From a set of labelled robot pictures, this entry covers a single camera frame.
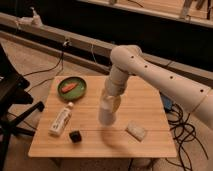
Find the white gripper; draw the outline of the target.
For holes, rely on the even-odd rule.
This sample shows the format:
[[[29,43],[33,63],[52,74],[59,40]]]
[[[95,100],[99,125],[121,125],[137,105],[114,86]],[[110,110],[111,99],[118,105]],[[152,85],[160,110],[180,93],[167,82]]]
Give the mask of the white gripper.
[[[121,103],[121,97],[127,87],[129,74],[116,66],[110,70],[109,76],[105,80],[105,90],[107,94],[101,97],[101,107],[110,113],[115,113]]]

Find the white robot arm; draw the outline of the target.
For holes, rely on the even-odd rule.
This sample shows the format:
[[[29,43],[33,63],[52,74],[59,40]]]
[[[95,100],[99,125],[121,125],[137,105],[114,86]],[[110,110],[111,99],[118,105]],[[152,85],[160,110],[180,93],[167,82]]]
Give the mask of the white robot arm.
[[[99,108],[101,124],[112,125],[115,122],[115,113],[119,107],[117,102],[127,87],[129,76],[134,74],[213,130],[213,88],[147,62],[136,45],[114,47],[110,60],[112,68],[105,81]]]

